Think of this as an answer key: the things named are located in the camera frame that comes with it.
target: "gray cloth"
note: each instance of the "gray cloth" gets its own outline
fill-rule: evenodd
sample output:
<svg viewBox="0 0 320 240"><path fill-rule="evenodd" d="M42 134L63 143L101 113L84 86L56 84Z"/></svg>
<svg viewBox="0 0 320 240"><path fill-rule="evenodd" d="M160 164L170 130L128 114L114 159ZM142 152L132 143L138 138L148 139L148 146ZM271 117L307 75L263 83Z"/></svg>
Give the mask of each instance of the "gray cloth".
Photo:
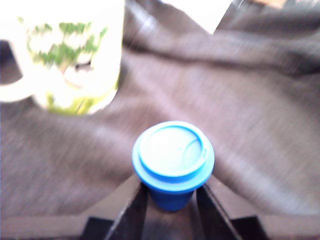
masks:
<svg viewBox="0 0 320 240"><path fill-rule="evenodd" d="M231 6L209 35L171 6L139 3L126 9L110 106L61 116L30 99L1 104L1 218L82 212L134 172L136 138L169 120L199 127L213 174L261 211L319 215L320 11ZM18 78L2 58L1 81ZM200 239L190 216L151 204L143 236Z"/></svg>

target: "small blue cup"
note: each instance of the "small blue cup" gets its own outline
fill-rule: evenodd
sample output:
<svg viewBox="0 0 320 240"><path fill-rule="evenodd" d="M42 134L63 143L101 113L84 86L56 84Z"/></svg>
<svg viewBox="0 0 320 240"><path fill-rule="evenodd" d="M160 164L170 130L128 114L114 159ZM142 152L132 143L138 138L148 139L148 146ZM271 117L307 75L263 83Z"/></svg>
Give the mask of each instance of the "small blue cup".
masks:
<svg viewBox="0 0 320 240"><path fill-rule="evenodd" d="M183 121L167 121L138 137L132 163L156 205L173 212L182 209L194 190L208 180L215 153L197 127Z"/></svg>

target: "mug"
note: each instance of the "mug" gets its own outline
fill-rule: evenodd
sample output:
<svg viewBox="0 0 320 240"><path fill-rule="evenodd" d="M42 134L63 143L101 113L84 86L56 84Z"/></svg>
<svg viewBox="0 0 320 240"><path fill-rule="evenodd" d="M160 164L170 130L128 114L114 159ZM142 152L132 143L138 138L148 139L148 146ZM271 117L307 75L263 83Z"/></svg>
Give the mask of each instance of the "mug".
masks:
<svg viewBox="0 0 320 240"><path fill-rule="evenodd" d="M118 90L125 0L6 1L0 39L22 78L0 84L0 101L32 97L61 114L93 114Z"/></svg>

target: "lid rim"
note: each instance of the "lid rim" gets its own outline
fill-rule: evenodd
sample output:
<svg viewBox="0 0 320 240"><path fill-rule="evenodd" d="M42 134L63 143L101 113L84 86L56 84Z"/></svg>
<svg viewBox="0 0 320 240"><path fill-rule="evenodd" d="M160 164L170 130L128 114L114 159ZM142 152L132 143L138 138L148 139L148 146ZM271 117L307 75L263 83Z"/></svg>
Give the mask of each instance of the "lid rim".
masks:
<svg viewBox="0 0 320 240"><path fill-rule="evenodd" d="M202 138L203 143L207 146L207 152L204 164L202 165L201 169L198 170L198 172L195 173L194 176L191 178L185 178L182 181L176 182L170 182L170 181L163 181L161 179L158 179L156 175L150 175L150 173L144 168L143 163L139 156L139 149L141 145L141 141L143 138L143 134L141 134L132 150L132 163L135 172L141 179L141 181L146 184L150 189L153 189L154 191L158 191L164 194L183 194L188 193L196 190L200 186L202 186L211 176L211 173L214 169L215 165L215 152L214 149L209 141L209 139L203 135Z"/></svg>

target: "cup lid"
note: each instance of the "cup lid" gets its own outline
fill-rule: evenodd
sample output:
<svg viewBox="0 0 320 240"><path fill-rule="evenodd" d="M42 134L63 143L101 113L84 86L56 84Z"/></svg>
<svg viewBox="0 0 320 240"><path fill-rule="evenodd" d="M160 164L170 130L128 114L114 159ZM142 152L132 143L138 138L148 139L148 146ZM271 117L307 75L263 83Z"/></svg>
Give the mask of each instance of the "cup lid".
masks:
<svg viewBox="0 0 320 240"><path fill-rule="evenodd" d="M133 166L142 181L162 192L188 192L201 186L214 167L208 138L194 125L167 121L147 129L135 142Z"/></svg>
<svg viewBox="0 0 320 240"><path fill-rule="evenodd" d="M185 122L164 122L144 132L139 147L142 163L165 177L190 174L205 162L202 132Z"/></svg>

